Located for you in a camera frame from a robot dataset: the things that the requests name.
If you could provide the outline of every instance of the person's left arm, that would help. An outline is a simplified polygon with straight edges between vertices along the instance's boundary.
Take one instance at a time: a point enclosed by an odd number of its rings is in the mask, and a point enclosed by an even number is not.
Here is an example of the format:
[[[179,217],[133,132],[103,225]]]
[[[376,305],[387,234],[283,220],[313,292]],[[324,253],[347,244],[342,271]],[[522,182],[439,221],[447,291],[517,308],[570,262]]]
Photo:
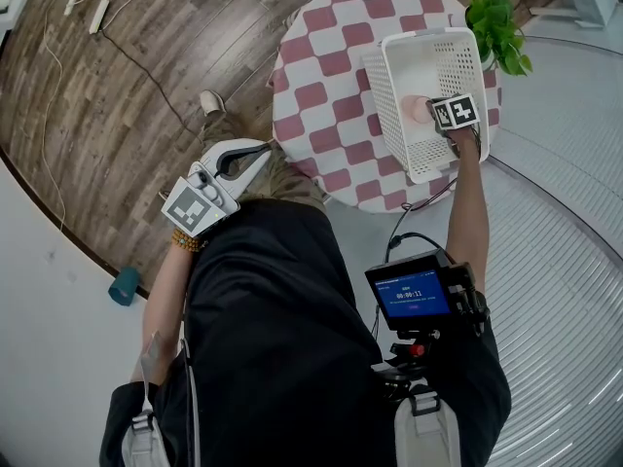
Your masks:
[[[153,335],[158,332],[162,340],[161,353],[150,377],[150,381],[157,385],[165,381],[168,367],[175,358],[192,263],[192,252],[171,244],[145,306],[140,354],[147,351]],[[143,377],[137,363],[130,381],[140,380]]]

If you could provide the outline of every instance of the plastic laundry basket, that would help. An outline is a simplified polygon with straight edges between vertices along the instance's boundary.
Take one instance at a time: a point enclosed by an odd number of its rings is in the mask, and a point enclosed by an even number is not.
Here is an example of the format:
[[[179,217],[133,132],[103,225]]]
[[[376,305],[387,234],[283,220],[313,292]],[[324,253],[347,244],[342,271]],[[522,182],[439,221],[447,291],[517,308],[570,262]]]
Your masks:
[[[414,183],[442,176],[457,157],[433,121],[420,124],[405,116],[406,95],[429,98],[471,93],[480,116],[481,161],[489,155],[487,97],[476,39],[460,27],[391,35],[363,55],[385,145]]]

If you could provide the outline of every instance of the pink and white tablecloth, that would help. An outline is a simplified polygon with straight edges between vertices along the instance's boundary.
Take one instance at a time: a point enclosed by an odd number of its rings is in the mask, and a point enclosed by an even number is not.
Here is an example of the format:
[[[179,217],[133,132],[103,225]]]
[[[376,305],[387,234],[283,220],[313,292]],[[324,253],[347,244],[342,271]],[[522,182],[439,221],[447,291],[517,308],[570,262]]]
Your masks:
[[[458,0],[312,0],[281,41],[269,81],[273,137],[330,196],[370,212],[401,211],[447,185],[411,182],[387,150],[361,52],[385,36],[450,25]],[[499,71],[485,72],[489,125],[499,123]],[[491,139],[495,130],[491,129]]]

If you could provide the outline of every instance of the blue cup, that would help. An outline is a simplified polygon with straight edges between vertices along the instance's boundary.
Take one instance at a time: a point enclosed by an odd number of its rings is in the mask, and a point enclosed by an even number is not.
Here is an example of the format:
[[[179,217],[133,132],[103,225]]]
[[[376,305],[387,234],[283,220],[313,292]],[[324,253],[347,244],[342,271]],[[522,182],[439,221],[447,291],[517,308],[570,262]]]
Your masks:
[[[122,269],[108,289],[108,295],[121,306],[130,306],[138,287],[140,275],[133,268]]]

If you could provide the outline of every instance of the display screen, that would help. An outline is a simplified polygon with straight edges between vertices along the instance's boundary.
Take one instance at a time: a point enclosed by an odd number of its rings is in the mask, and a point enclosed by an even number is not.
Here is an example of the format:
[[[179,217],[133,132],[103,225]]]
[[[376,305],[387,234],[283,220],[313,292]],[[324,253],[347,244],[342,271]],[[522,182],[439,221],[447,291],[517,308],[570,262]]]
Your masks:
[[[434,270],[380,280],[375,286],[390,318],[450,313]]]

